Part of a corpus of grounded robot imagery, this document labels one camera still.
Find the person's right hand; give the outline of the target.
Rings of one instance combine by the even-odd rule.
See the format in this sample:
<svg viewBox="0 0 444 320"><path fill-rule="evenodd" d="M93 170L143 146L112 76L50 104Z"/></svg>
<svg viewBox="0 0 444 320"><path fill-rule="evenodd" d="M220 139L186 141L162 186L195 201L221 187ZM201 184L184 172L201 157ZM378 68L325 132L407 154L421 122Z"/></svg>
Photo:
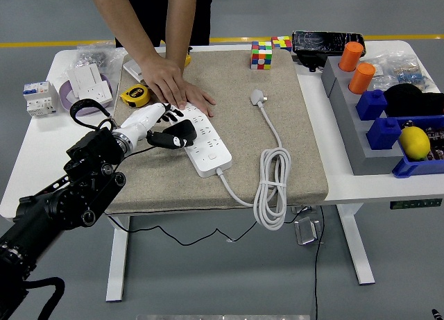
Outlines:
<svg viewBox="0 0 444 320"><path fill-rule="evenodd" d="M141 68L145 83L157 98L183 109L186 105L185 82L182 77L185 59L177 63L154 52L135 60Z"/></svg>

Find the person's left hand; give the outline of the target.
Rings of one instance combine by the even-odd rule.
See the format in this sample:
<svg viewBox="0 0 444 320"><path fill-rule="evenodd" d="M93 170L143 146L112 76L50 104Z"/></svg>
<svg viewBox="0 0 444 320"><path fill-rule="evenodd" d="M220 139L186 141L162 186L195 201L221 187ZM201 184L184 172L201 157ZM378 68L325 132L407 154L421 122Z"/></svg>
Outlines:
<svg viewBox="0 0 444 320"><path fill-rule="evenodd" d="M179 109L183 110L187 103L191 103L207 117L214 116L210 105L215 106L216 101L207 92L186 80L182 81L182 88L180 91L182 102L178 105Z"/></svg>

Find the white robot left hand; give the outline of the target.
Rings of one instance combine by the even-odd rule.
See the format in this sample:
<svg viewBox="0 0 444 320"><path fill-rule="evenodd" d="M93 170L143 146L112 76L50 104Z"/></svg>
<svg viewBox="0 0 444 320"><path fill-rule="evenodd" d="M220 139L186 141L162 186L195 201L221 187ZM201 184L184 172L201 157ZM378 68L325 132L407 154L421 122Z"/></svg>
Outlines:
<svg viewBox="0 0 444 320"><path fill-rule="evenodd" d="M179 149L191 146L197 138L196 130L188 119L166 128L161 133L151 129L160 121L177 121L183 113L170 104L154 103L134 111L120 128L112 134L125 155L135 151L138 141L147 139L152 146Z"/></svg>

